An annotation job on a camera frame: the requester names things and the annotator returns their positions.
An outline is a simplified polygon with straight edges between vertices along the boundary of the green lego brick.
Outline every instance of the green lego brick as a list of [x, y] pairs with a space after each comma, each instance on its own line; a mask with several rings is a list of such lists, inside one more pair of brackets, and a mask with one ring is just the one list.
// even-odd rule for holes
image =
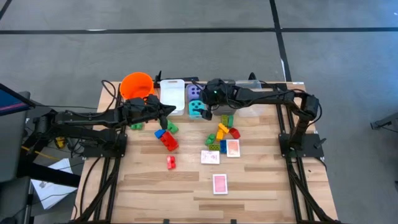
[[133, 124], [133, 125], [131, 125], [130, 128], [131, 128], [132, 130], [142, 130], [142, 126], [143, 126], [142, 123], [138, 123], [138, 124]]
[[234, 116], [230, 115], [228, 118], [228, 128], [232, 128], [234, 125]]
[[167, 130], [169, 130], [172, 134], [175, 134], [178, 131], [178, 127], [173, 124], [173, 122], [167, 120]]
[[138, 123], [138, 124], [136, 124], [137, 130], [142, 130], [142, 126], [143, 126], [143, 124], [142, 124], [142, 123]]
[[207, 137], [207, 139], [216, 139], [216, 135], [215, 134], [209, 134], [209, 136]]
[[210, 144], [209, 145], [209, 150], [210, 151], [219, 151], [221, 148], [220, 148], [220, 145], [217, 145], [217, 144]]
[[214, 140], [216, 139], [216, 135], [215, 134], [209, 134], [209, 136], [207, 137], [206, 141], [205, 141], [205, 145], [210, 145], [214, 142]]
[[221, 115], [221, 124], [228, 126], [228, 115]]
[[170, 131], [172, 134], [175, 134], [175, 133], [178, 131], [178, 127], [176, 127], [176, 126], [171, 127], [171, 128], [169, 128], [169, 131]]

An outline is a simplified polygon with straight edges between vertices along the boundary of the wooden tabletop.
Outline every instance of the wooden tabletop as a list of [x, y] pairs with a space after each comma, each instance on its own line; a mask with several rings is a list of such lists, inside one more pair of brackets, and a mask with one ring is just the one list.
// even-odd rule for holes
[[[287, 83], [287, 86], [305, 89], [302, 83]], [[103, 111], [110, 101], [111, 97], [102, 90], [98, 111]], [[284, 107], [283, 114], [288, 131]], [[128, 145], [121, 160], [112, 223], [162, 223], [165, 218], [171, 223], [229, 223], [231, 219], [237, 219], [238, 223], [295, 223], [274, 105], [264, 105], [260, 117], [243, 118], [235, 114], [234, 127], [241, 133], [241, 157], [222, 154], [220, 165], [200, 163], [201, 150], [207, 150], [205, 139], [216, 133], [220, 116], [213, 116], [212, 121], [192, 120], [185, 111], [183, 116], [168, 119], [179, 128], [174, 137], [180, 147], [173, 152], [154, 136], [154, 131], [160, 129], [158, 122], [150, 121], [141, 131], [127, 128]], [[174, 170], [167, 170], [168, 155], [175, 156]], [[94, 160], [85, 162], [76, 197], [78, 208], [81, 186]], [[89, 176], [83, 209], [98, 192], [103, 161], [95, 165]], [[324, 166], [313, 158], [303, 158], [303, 163], [310, 193], [326, 214], [337, 219]], [[228, 195], [213, 195], [213, 174], [227, 174]], [[105, 216], [107, 202], [108, 194], [104, 197], [101, 218]], [[306, 219], [301, 194], [300, 206]]]

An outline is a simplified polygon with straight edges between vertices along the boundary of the red lego brick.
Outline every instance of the red lego brick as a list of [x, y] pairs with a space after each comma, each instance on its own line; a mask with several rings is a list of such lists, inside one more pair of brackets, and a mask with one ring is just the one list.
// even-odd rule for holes
[[175, 168], [175, 158], [174, 156], [167, 156], [167, 168], [174, 169]]
[[229, 130], [229, 133], [231, 133], [232, 137], [234, 137], [235, 139], [238, 139], [241, 137], [241, 134], [239, 134], [239, 131], [236, 128], [231, 128]]
[[163, 142], [164, 146], [167, 147], [169, 151], [173, 151], [174, 149], [178, 148], [178, 142], [173, 138], [173, 136], [166, 131], [160, 140]]

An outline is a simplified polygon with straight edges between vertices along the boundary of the orange bowl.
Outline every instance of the orange bowl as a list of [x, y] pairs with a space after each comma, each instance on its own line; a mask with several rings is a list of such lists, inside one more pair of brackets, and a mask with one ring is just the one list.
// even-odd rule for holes
[[124, 77], [120, 85], [120, 94], [125, 100], [137, 97], [144, 98], [154, 93], [154, 82], [144, 72], [134, 72]]

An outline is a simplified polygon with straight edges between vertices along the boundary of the playing card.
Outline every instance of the playing card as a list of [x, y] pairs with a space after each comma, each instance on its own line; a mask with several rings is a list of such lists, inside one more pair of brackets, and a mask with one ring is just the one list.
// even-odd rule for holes
[[202, 164], [220, 164], [220, 152], [202, 150], [200, 160]]
[[239, 148], [238, 139], [229, 139], [226, 141], [226, 156], [241, 157], [241, 149]]
[[213, 174], [213, 194], [228, 194], [226, 174]]

